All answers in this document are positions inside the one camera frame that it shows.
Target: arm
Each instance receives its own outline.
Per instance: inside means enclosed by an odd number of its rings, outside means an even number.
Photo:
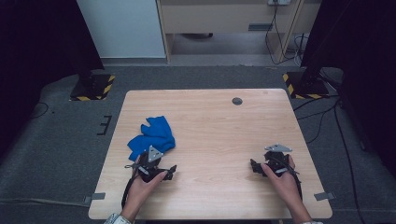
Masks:
[[[294,161],[291,156],[289,158],[289,164],[292,168],[295,167]],[[281,177],[278,177],[266,164],[262,164],[262,169],[268,176],[268,179],[273,184],[277,194],[289,208],[293,222],[311,222],[312,218],[300,198],[294,177],[289,172],[285,172]]]
[[[130,222],[133,222],[140,210],[140,207],[146,201],[150,193],[161,183],[161,181],[163,181],[166,174],[167,172],[164,171],[159,175],[156,175],[148,183],[144,182],[140,176],[138,176],[128,191],[128,199],[120,215],[127,218]]]

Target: blue cloth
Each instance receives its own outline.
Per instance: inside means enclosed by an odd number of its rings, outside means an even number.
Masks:
[[[171,128],[164,116],[148,118],[146,121],[149,123],[149,127],[142,124],[140,126],[142,134],[128,143],[128,147],[132,150],[132,154],[129,156],[131,161],[136,161],[137,157],[145,150],[149,151],[149,146],[165,153],[176,145]]]

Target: power outlet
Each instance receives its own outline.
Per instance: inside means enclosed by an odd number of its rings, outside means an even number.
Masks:
[[[276,3],[278,6],[287,6],[290,5],[290,1],[291,0],[268,0],[268,5],[274,6]]]

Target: wall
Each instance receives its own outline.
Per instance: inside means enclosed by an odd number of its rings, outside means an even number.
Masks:
[[[101,58],[165,58],[155,0],[78,0]]]

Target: black circle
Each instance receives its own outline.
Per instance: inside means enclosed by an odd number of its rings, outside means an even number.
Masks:
[[[239,97],[233,98],[233,104],[235,105],[241,105],[242,104],[242,99]]]

